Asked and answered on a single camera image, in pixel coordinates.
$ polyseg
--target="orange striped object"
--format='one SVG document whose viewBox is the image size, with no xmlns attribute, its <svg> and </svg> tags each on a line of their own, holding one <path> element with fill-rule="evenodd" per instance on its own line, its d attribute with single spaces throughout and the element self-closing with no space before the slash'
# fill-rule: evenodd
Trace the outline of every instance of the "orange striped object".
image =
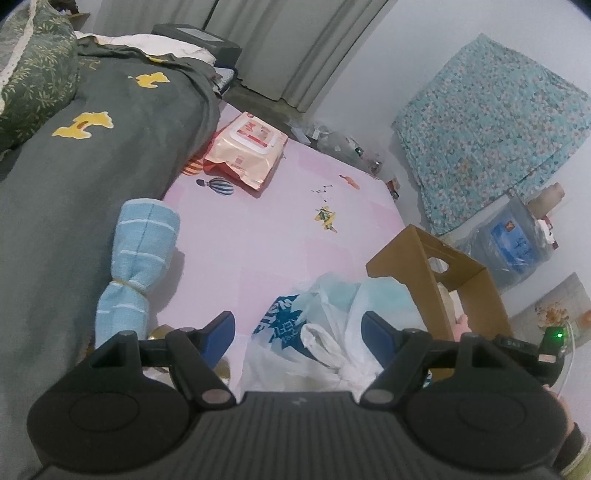
<svg viewBox="0 0 591 480">
<path fill-rule="evenodd" d="M 183 167 L 182 172 L 185 175 L 199 175 L 203 171 L 203 159 L 191 157 L 189 162 Z"/>
</svg>

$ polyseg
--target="bed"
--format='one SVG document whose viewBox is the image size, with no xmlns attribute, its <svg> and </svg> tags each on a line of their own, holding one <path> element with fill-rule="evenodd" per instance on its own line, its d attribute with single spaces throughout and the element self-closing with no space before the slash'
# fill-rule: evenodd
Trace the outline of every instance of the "bed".
<svg viewBox="0 0 591 480">
<path fill-rule="evenodd" d="M 77 48 L 71 101 L 0 161 L 0 478 L 40 468 L 28 409 L 89 344 L 122 204 L 162 198 L 219 119 L 205 61 Z"/>
<path fill-rule="evenodd" d="M 222 96 L 230 88 L 232 81 L 238 76 L 238 71 L 216 61 L 216 58 L 204 48 L 192 45 L 173 38 L 163 37 L 152 34 L 123 35 L 122 37 L 107 37 L 95 33 L 76 32 L 76 38 L 94 39 L 94 42 L 103 46 L 127 46 L 137 48 L 151 57 L 160 57 L 162 55 L 172 54 L 178 59 L 196 59 L 202 60 L 213 66 L 215 75 L 213 76 L 213 90 Z"/>
</svg>

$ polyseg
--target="black wristband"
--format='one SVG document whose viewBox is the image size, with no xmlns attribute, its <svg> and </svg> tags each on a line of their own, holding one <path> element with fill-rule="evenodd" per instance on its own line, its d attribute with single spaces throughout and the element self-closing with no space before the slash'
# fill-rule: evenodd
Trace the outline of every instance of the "black wristband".
<svg viewBox="0 0 591 480">
<path fill-rule="evenodd" d="M 566 440 L 562 444 L 562 448 L 560 449 L 558 457 L 556 457 L 556 461 L 554 462 L 554 468 L 559 472 L 567 468 L 571 463 L 573 463 L 574 459 L 577 458 L 577 455 L 583 448 L 584 443 L 585 437 L 581 433 L 579 426 L 575 423 L 574 430 L 568 437 L 566 437 Z"/>
</svg>

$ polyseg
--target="pillow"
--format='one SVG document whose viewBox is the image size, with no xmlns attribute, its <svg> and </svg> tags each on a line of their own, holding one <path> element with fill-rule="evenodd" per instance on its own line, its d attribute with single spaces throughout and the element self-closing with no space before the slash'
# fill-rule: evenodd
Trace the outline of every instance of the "pillow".
<svg viewBox="0 0 591 480">
<path fill-rule="evenodd" d="M 72 101 L 76 36 L 47 0 L 21 4 L 0 30 L 0 152 L 29 138 Z"/>
</svg>

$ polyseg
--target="teal patterned fabric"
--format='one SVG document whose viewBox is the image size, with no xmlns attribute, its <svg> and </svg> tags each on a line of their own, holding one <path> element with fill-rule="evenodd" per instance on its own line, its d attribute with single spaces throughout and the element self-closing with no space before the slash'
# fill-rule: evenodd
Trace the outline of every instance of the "teal patterned fabric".
<svg viewBox="0 0 591 480">
<path fill-rule="evenodd" d="M 507 191 L 527 200 L 584 143 L 590 125 L 587 93 L 485 35 L 394 122 L 437 235 Z"/>
</svg>

